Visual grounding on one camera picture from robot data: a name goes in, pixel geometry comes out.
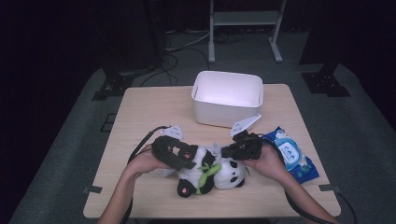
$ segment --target white plastic bin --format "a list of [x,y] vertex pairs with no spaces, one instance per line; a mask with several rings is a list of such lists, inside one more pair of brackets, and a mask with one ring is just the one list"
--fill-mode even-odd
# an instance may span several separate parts
[[247,74],[204,71],[195,79],[191,97],[197,122],[231,128],[235,122],[260,113],[262,79]]

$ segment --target panda plush toy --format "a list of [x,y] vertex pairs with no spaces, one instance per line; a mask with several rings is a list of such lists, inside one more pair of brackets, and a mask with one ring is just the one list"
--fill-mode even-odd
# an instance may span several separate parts
[[245,183],[246,166],[231,158],[222,158],[219,147],[190,147],[189,150],[181,149],[177,155],[196,163],[192,169],[178,171],[177,194],[180,197],[207,194],[214,187],[239,188]]
[[246,166],[231,158],[221,157],[221,147],[188,145],[175,138],[160,136],[152,144],[154,156],[178,174],[177,194],[207,194],[214,187],[232,189],[245,183]]

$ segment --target electrical cable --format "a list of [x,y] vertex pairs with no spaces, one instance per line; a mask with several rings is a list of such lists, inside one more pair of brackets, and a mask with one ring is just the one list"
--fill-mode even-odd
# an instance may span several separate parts
[[148,82],[150,79],[152,79],[152,78],[154,78],[154,77],[156,77],[156,76],[158,76],[158,75],[160,75],[160,74],[163,74],[163,73],[167,73],[168,76],[171,76],[171,77],[175,78],[175,79],[177,80],[177,82],[178,82],[178,78],[177,78],[177,77],[175,77],[175,76],[169,74],[169,71],[172,70],[173,68],[175,68],[175,67],[177,66],[178,59],[177,59],[177,57],[175,57],[174,55],[168,54],[168,55],[166,55],[166,56],[171,57],[171,58],[174,58],[175,61],[176,61],[175,64],[174,64],[173,66],[171,66],[170,68],[168,68],[168,69],[163,69],[163,66],[161,66],[162,71],[160,71],[160,72],[158,72],[158,73],[155,73],[155,74],[153,74],[153,75],[147,77],[147,78],[146,78],[145,80],[143,80],[143,82],[140,84],[140,87],[143,87],[143,85],[144,85],[146,82]]
[[187,44],[184,44],[182,46],[175,47],[175,48],[171,48],[171,49],[165,49],[165,50],[166,51],[175,51],[175,50],[178,50],[178,49],[183,49],[183,48],[186,48],[188,46],[191,46],[191,45],[194,45],[194,44],[197,44],[197,43],[201,42],[202,40],[206,39],[208,36],[209,36],[209,33],[207,33],[206,35],[203,35],[203,36],[201,36],[201,37],[199,37],[199,38],[197,38],[195,40],[192,40],[190,43],[187,43]]
[[347,198],[340,192],[335,193],[335,195],[338,195],[340,198],[342,198],[344,200],[344,202],[346,202],[346,205],[349,207],[350,212],[352,213],[354,223],[358,224],[358,217],[356,216],[355,210],[353,209],[352,205],[347,200]]
[[204,54],[203,52],[201,52],[201,51],[198,50],[198,49],[178,49],[178,50],[175,50],[174,52],[179,52],[179,51],[182,51],[182,50],[194,50],[194,51],[199,52],[199,53],[204,57],[204,59],[205,59],[205,63],[206,63],[206,66],[207,66],[207,70],[210,70],[210,64],[209,64],[208,59],[206,58],[206,56],[205,56],[205,54]]

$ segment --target black cable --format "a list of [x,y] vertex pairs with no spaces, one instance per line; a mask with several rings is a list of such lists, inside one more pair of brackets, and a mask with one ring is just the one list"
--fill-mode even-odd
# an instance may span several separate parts
[[[169,127],[160,126],[160,127],[158,127],[158,128],[155,128],[155,129],[152,130],[151,132],[149,132],[149,133],[142,139],[142,141],[140,141],[139,145],[137,145],[137,147],[136,147],[136,148],[134,149],[134,151],[131,153],[131,156],[129,156],[129,159],[128,159],[128,163],[131,162],[131,160],[133,160],[133,159],[138,155],[137,153],[140,151],[140,148],[141,148],[143,145],[146,144],[146,142],[150,139],[150,137],[151,137],[155,132],[157,132],[157,131],[160,130],[160,129],[166,129],[166,128],[169,128]],[[122,218],[121,224],[125,224],[125,223],[128,221],[129,216],[131,215],[131,212],[132,212],[132,205],[133,205],[133,203],[134,203],[134,199],[131,200],[131,203],[129,204],[128,209],[126,210],[125,215],[124,215],[124,217]]]
[[352,205],[347,200],[347,198],[340,192],[336,193],[335,195],[340,196],[340,198],[342,198],[344,200],[344,202],[346,202],[346,205],[349,207],[350,212],[352,213],[354,223],[358,224],[358,217],[356,216],[355,210],[353,209]]
[[169,72],[170,70],[174,69],[174,68],[177,66],[177,64],[178,64],[178,59],[177,59],[177,57],[175,57],[175,56],[173,56],[173,55],[166,55],[166,56],[169,56],[169,57],[174,58],[175,61],[176,61],[175,64],[174,64],[172,67],[168,68],[168,69],[163,69],[162,71],[160,71],[160,72],[158,72],[158,73],[156,73],[156,74],[153,74],[153,75],[147,77],[147,78],[140,84],[140,87],[143,87],[143,85],[144,85],[146,82],[148,82],[150,79],[152,79],[152,78],[154,78],[154,77],[156,77],[156,76],[158,76],[158,75],[160,75],[160,74],[162,74],[162,73]]
[[198,53],[200,53],[202,55],[202,57],[204,57],[204,59],[205,59],[207,70],[210,71],[210,64],[209,64],[208,59],[206,58],[206,56],[205,56],[205,54],[203,52],[201,52],[198,49],[178,49],[178,50],[172,51],[172,53],[176,53],[176,52],[179,52],[179,51],[182,51],[182,50],[194,50],[194,51],[197,51]]
[[142,139],[142,141],[140,141],[139,145],[137,145],[137,147],[136,147],[136,148],[134,149],[134,151],[131,153],[131,156],[129,156],[129,159],[128,159],[128,163],[136,157],[137,152],[139,152],[140,148],[141,148],[143,145],[146,144],[146,142],[150,139],[150,137],[151,137],[155,132],[157,132],[157,131],[160,130],[160,129],[167,129],[167,128],[169,128],[169,127],[160,126],[160,127],[158,127],[158,128],[155,128],[155,129],[152,130],[151,132],[149,132],[149,133]]

